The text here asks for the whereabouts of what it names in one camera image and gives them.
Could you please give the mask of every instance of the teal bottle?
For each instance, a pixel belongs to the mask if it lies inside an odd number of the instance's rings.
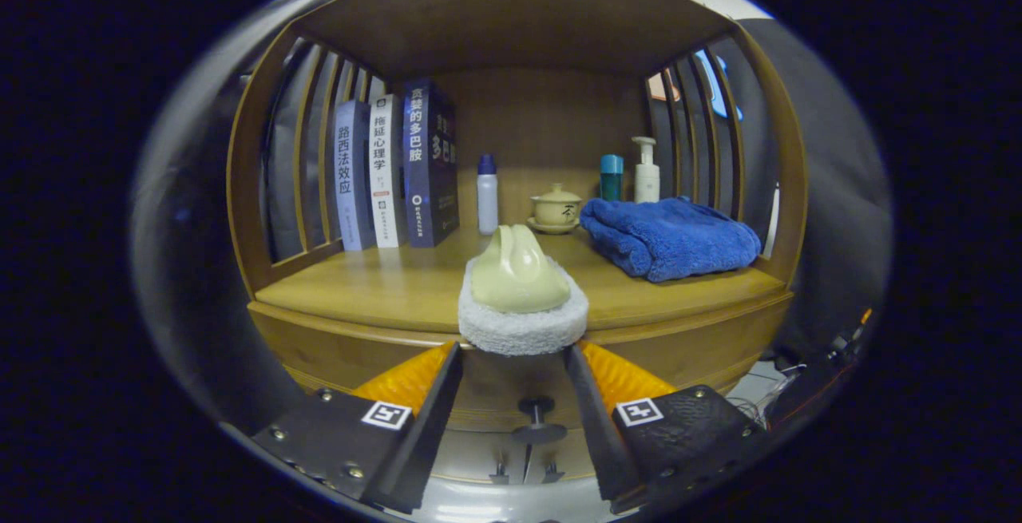
[[[620,202],[623,174],[624,158],[620,155],[606,154],[600,158],[600,198]]]

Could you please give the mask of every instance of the book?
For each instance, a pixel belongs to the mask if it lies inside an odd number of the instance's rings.
[[[429,79],[405,86],[405,193],[409,240],[434,247],[459,225],[454,105]]]
[[[388,93],[369,111],[369,189],[376,245],[398,247],[408,239],[402,178],[402,101]]]
[[[334,193],[346,250],[376,245],[369,196],[369,104],[345,101],[334,115]]]

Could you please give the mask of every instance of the white book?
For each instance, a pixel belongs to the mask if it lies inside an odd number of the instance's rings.
[[[408,239],[402,158],[402,102],[388,93],[371,101],[369,189],[377,247],[398,247]]]

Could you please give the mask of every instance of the shelf board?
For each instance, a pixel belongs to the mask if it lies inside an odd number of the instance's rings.
[[[481,67],[646,79],[734,26],[693,0],[333,0],[295,20],[396,82]]]
[[[630,278],[598,254],[584,229],[537,239],[585,291],[591,331],[665,322],[784,290],[781,280],[752,268],[650,283]],[[490,236],[466,228],[437,247],[342,252],[271,283],[256,291],[256,298],[341,322],[456,334],[465,265],[489,243]]]

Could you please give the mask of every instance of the saucer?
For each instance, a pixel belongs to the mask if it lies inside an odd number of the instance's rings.
[[[567,232],[571,232],[572,229],[577,228],[577,226],[578,226],[578,219],[574,218],[574,221],[571,224],[568,224],[568,225],[542,225],[542,224],[538,224],[538,222],[536,221],[536,218],[529,218],[528,220],[525,221],[525,224],[528,225],[529,228],[532,228],[537,232],[544,232],[544,233],[567,233]]]

